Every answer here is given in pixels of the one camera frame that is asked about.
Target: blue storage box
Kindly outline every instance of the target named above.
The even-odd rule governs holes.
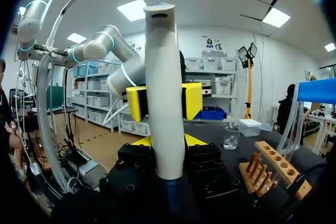
[[[74,78],[78,77],[78,74],[79,74],[79,69],[78,69],[78,67],[75,67],[75,68],[73,69],[72,74],[73,74]]]
[[[84,64],[84,65],[80,65],[78,67],[79,68],[79,73],[78,73],[79,76],[85,76],[86,75],[87,66],[88,66],[87,64]],[[88,74],[96,74],[96,73],[98,73],[98,67],[89,66]]]
[[[223,120],[224,118],[226,118],[226,113],[220,107],[204,106],[194,119]]]

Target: yellow bracket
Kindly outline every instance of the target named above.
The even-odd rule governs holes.
[[[202,84],[201,83],[183,83],[182,84],[182,106],[183,114],[187,120],[192,120],[196,114],[203,108]],[[135,122],[139,123],[143,119],[144,106],[147,103],[146,86],[126,88],[127,102],[130,107],[131,115]]]
[[[190,136],[188,134],[184,134],[184,137],[185,137],[185,140],[187,142],[187,145],[188,146],[193,146],[193,145],[196,145],[196,144],[199,144],[199,145],[205,145],[207,143],[204,143],[203,141],[193,137],[193,136]],[[140,145],[140,144],[143,144],[145,146],[152,146],[152,136],[147,136],[135,143],[133,143],[132,145]]]

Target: person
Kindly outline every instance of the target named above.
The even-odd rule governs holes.
[[[277,122],[278,122],[278,125],[279,125],[279,133],[281,135],[284,134],[284,131],[286,129],[290,109],[292,107],[294,89],[295,89],[295,84],[289,85],[288,88],[287,88],[286,98],[283,99],[282,101],[279,101],[280,106],[279,106]]]
[[[23,169],[23,151],[24,147],[22,145],[20,137],[15,134],[15,131],[12,130],[16,126],[15,122],[12,120],[12,112],[10,110],[7,97],[4,90],[2,89],[2,81],[4,77],[4,72],[6,69],[6,62],[3,59],[0,59],[0,141],[5,142],[6,152],[11,153],[11,149],[15,149],[15,158],[18,168],[18,173],[22,181],[25,180],[25,172]],[[8,124],[10,130],[9,132],[5,124]]]

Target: black clothing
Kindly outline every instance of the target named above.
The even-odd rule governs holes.
[[[292,107],[292,101],[293,99],[289,96],[287,96],[286,99],[279,101],[280,107],[279,107],[277,122],[279,124],[279,133],[281,135],[284,134],[284,131],[287,125],[290,109]]]
[[[12,112],[10,110],[7,97],[4,91],[0,90],[0,141],[4,141],[6,151],[9,152],[9,136],[10,133],[5,129],[5,123],[10,126],[12,121]]]

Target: wooden stick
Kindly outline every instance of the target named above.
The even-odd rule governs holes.
[[[251,171],[251,167],[252,167],[252,164],[254,163],[254,161],[256,160],[257,158],[257,153],[253,153],[252,157],[251,157],[251,161],[250,163],[248,164],[247,168],[246,168],[246,172],[249,173]]]
[[[253,182],[253,184],[252,184],[253,186],[256,186],[256,184],[257,184],[258,181],[260,180],[261,176],[262,176],[263,173],[265,172],[266,168],[267,168],[267,165],[263,165],[263,166],[262,166],[262,168],[261,168],[261,170],[260,170],[260,172],[259,172],[259,174],[258,174],[256,180],[255,180],[255,181]]]
[[[261,162],[261,158],[258,158],[257,161],[255,162],[256,164],[255,164],[255,166],[254,166],[254,168],[253,168],[253,170],[250,174],[250,178],[253,178],[254,174],[256,173],[256,171],[257,171],[257,169],[260,165],[260,162]]]
[[[269,190],[272,190],[273,188],[275,188],[278,185],[277,181],[274,181],[273,184],[271,185],[271,187],[269,188]]]
[[[257,190],[257,193],[260,192],[260,191],[264,188],[264,186],[266,185],[266,183],[267,183],[268,179],[271,177],[271,175],[272,175],[272,172],[268,172],[268,173],[267,173],[267,175],[266,175],[264,181],[263,181],[263,182],[261,183],[261,185],[259,186],[259,188],[258,188],[258,190]]]

